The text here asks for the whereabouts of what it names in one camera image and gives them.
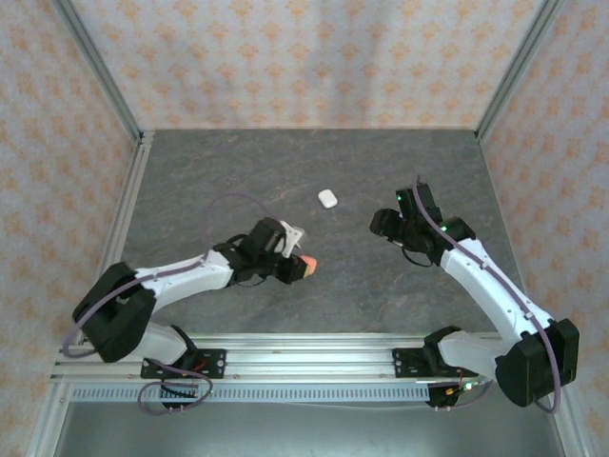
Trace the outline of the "aluminium side rail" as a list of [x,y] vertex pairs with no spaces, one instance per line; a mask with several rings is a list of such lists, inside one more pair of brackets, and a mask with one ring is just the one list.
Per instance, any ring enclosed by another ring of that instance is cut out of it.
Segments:
[[99,263],[99,274],[121,259],[132,214],[152,147],[154,134],[154,130],[144,131],[132,156],[125,184],[108,234],[108,241]]

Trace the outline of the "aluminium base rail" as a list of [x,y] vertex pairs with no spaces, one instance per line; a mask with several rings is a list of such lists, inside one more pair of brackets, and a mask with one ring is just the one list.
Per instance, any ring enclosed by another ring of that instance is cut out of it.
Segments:
[[[201,348],[226,350],[226,383],[394,383],[392,349],[421,348],[423,336],[391,333],[225,333],[190,337]],[[140,382],[142,358],[105,364],[97,355],[59,354],[54,382]]]

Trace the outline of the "aluminium frame post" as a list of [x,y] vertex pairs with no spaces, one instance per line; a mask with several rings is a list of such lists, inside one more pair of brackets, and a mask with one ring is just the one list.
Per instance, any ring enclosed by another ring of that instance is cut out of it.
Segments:
[[480,145],[489,136],[501,112],[508,104],[510,97],[532,62],[544,36],[556,21],[564,2],[565,0],[543,0],[541,2],[540,8],[522,38],[480,122],[474,129],[476,140]]
[[87,61],[94,76],[101,85],[103,92],[110,101],[118,118],[125,128],[128,136],[139,144],[144,136],[134,114],[119,89],[115,79],[102,56],[101,51],[94,43],[85,21],[80,16],[72,0],[49,0],[63,20],[67,30],[76,42],[78,49]]

